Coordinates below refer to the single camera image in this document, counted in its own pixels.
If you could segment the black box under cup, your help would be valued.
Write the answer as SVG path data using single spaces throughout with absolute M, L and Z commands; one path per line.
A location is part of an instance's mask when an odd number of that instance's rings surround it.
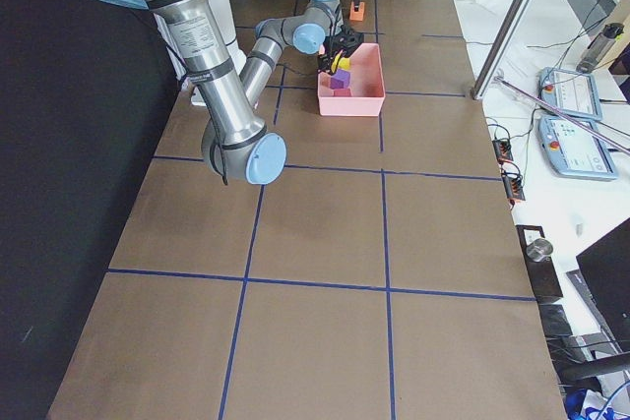
M 526 248 L 530 243 L 537 238 L 545 237 L 542 227 L 517 224 L 516 231 L 536 301 L 539 304 L 551 304 L 560 301 L 563 293 L 551 257 L 547 257 L 541 262 L 534 262 L 526 254 Z

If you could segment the near teach pendant tablet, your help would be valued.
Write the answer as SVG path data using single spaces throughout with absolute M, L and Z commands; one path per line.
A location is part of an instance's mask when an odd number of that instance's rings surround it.
M 618 172 L 606 144 L 586 131 L 595 131 L 593 120 L 579 120 L 583 128 L 563 118 L 545 114 L 538 122 L 543 154 L 560 176 L 575 179 L 612 181 Z

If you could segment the black monitor corner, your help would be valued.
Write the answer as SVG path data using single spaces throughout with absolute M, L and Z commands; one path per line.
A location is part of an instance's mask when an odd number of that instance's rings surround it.
M 629 338 L 629 223 L 620 224 L 577 256 L 578 266 L 616 338 Z

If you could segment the orange foam block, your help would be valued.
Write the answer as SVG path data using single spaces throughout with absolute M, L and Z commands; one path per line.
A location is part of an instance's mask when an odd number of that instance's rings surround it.
M 365 3 L 359 2 L 358 4 L 352 3 L 349 8 L 348 18 L 352 22 L 362 22 L 365 16 Z

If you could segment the purple foam block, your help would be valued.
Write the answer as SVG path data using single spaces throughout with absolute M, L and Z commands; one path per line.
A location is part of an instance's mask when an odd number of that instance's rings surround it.
M 348 89 L 350 78 L 350 71 L 338 69 L 337 72 L 330 77 L 330 88 L 332 90 Z

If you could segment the red foam block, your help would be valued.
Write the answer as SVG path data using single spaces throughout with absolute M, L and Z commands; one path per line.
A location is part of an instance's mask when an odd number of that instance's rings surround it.
M 350 88 L 343 88 L 343 89 L 334 89 L 333 95 L 334 97 L 351 97 L 352 93 L 351 93 Z

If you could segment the far orange power strip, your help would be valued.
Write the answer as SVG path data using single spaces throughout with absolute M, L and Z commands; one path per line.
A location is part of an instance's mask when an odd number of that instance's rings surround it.
M 499 164 L 513 161 L 511 141 L 508 138 L 494 139 L 492 145 Z

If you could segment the teach pendant tablet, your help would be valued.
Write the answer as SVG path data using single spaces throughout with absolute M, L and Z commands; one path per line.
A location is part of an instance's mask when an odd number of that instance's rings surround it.
M 566 114 L 600 121 L 601 104 L 592 74 L 545 67 L 539 72 L 539 98 Z
M 595 131 L 593 120 L 579 120 L 583 128 L 563 118 L 545 114 L 538 122 L 543 154 L 560 176 L 575 179 L 612 181 L 618 172 L 606 144 L 586 131 Z

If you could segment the aluminium frame post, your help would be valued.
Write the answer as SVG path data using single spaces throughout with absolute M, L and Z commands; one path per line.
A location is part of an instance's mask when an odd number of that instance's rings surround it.
M 481 71 L 471 89 L 471 97 L 475 100 L 483 99 L 487 89 L 498 75 L 499 66 L 506 56 L 512 39 L 521 20 L 527 13 L 533 0 L 513 0 L 504 21 L 490 48 Z

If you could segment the near orange power strip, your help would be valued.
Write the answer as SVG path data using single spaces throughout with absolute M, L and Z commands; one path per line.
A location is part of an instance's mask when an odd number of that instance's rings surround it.
M 523 174 L 519 171 L 501 169 L 501 179 L 508 202 L 511 205 L 522 203 L 526 200 L 523 185 Z

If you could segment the pink plastic bin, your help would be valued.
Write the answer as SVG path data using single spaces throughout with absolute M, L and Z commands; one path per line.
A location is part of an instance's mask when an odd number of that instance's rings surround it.
M 349 92 L 342 95 L 330 88 L 332 77 L 318 75 L 317 96 L 323 116 L 378 116 L 385 100 L 380 47 L 363 43 L 350 56 Z

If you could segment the yellow-green foam block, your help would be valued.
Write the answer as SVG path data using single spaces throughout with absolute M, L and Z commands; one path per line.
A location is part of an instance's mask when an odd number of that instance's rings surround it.
M 341 64 L 339 69 L 346 70 L 346 71 L 350 70 L 350 58 L 349 57 L 345 57 L 345 59 L 342 61 L 342 64 Z

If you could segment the steel cup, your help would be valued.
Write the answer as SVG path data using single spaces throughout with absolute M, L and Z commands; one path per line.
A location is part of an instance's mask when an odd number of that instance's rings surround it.
M 537 238 L 528 243 L 525 249 L 526 257 L 535 263 L 547 260 L 553 253 L 553 245 L 545 238 Z

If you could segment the far teach pendant tablet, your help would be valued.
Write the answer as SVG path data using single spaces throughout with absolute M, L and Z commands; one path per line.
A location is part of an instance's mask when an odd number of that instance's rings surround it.
M 539 72 L 539 98 L 566 114 L 600 121 L 601 104 L 592 74 L 545 67 Z

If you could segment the clear water bottle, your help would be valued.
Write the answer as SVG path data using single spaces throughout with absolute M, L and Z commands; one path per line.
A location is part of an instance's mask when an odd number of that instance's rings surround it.
M 576 71 L 585 74 L 591 73 L 623 33 L 623 24 L 606 24 L 582 54 Z

